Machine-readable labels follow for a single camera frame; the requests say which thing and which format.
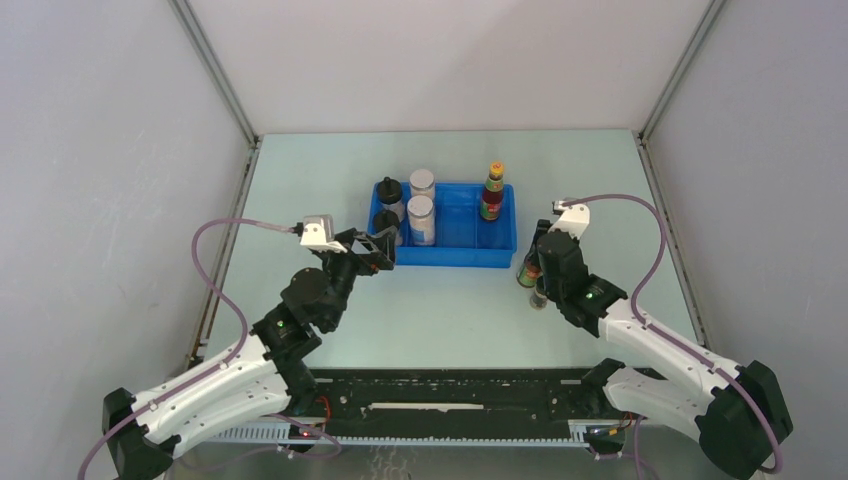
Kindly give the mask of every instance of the white wall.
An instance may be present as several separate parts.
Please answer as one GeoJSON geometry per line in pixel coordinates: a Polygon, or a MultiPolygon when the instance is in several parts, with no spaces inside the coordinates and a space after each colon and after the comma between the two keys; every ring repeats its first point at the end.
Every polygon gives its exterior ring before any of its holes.
{"type": "MultiPolygon", "coordinates": [[[[0,476],[64,480],[105,394],[182,363],[191,236],[228,212],[246,145],[164,0],[0,10],[0,476]]],[[[88,478],[113,477],[102,451],[88,478]]]]}
{"type": "Polygon", "coordinates": [[[639,129],[707,0],[194,0],[259,133],[639,129]]]}
{"type": "Polygon", "coordinates": [[[650,140],[705,322],[781,382],[781,478],[845,478],[848,3],[729,2],[650,140]]]}

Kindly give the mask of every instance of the black bottle cap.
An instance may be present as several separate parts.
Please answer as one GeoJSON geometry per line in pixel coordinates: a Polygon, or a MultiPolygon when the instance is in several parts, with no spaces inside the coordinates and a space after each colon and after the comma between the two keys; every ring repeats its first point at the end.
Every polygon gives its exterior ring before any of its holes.
{"type": "Polygon", "coordinates": [[[374,231],[377,233],[389,227],[400,229],[400,220],[395,212],[391,210],[380,210],[374,215],[374,231]]]}
{"type": "Polygon", "coordinates": [[[377,199],[385,205],[392,205],[403,198],[403,190],[400,188],[400,182],[389,177],[383,179],[377,184],[377,199]]]}

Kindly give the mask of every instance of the white bracket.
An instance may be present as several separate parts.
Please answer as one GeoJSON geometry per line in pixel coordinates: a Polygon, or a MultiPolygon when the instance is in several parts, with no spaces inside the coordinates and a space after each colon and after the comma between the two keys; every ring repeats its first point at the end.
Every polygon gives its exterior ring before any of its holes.
{"type": "Polygon", "coordinates": [[[568,202],[568,199],[557,200],[554,202],[554,213],[558,213],[560,215],[548,231],[563,231],[575,239],[580,240],[580,237],[583,236],[583,232],[586,231],[586,227],[589,226],[589,207],[587,207],[584,203],[565,207],[563,205],[566,202],[568,202]]]}
{"type": "Polygon", "coordinates": [[[626,367],[610,375],[604,386],[610,404],[635,412],[698,441],[701,431],[695,417],[707,413],[709,403],[697,403],[668,380],[655,380],[626,367]]]}
{"type": "Polygon", "coordinates": [[[303,219],[303,234],[300,245],[316,252],[345,253],[347,249],[333,240],[333,217],[330,215],[312,215],[303,219]]]}

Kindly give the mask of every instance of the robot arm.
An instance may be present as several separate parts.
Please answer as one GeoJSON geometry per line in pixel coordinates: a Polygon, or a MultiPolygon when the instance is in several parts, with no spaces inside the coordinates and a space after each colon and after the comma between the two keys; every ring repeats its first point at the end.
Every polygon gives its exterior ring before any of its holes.
{"type": "Polygon", "coordinates": [[[104,432],[144,410],[107,442],[122,480],[152,480],[209,437],[271,413],[302,414],[315,401],[315,379],[302,360],[321,345],[313,325],[321,333],[335,331],[356,277],[394,268],[397,232],[336,234],[329,215],[306,217],[295,230],[321,268],[292,277],[283,301],[253,325],[232,360],[224,362],[237,343],[162,385],[106,396],[104,432]],[[356,242],[367,253],[353,253],[356,242]],[[198,372],[210,369],[197,380],[198,372]],[[157,400],[169,392],[175,393],[157,400]]]}
{"type": "Polygon", "coordinates": [[[548,300],[574,326],[641,353],[665,378],[650,378],[606,359],[583,383],[601,389],[613,407],[650,417],[698,441],[724,472],[749,478],[771,455],[771,444],[752,409],[720,373],[727,372],[753,398],[780,443],[791,433],[792,422],[774,373],[756,361],[742,367],[722,358],[636,306],[642,323],[624,290],[590,274],[583,261],[579,244],[588,207],[563,204],[554,203],[560,219],[547,233],[539,235],[537,228],[531,249],[548,300]],[[707,358],[710,365],[687,350],[707,358]]]}

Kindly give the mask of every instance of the blue plastic tray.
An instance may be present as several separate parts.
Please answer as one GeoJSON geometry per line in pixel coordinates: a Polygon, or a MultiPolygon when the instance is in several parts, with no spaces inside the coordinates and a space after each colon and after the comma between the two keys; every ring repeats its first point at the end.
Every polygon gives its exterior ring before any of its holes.
{"type": "MultiPolygon", "coordinates": [[[[409,183],[401,183],[403,202],[409,201],[409,183]]],[[[517,249],[515,196],[512,185],[504,185],[501,214],[494,222],[480,217],[480,183],[436,184],[436,245],[415,247],[409,234],[409,221],[401,223],[403,245],[397,248],[398,265],[441,267],[509,268],[517,249]]],[[[377,184],[371,195],[368,232],[374,232],[371,219],[382,206],[377,200],[377,184]]]]}

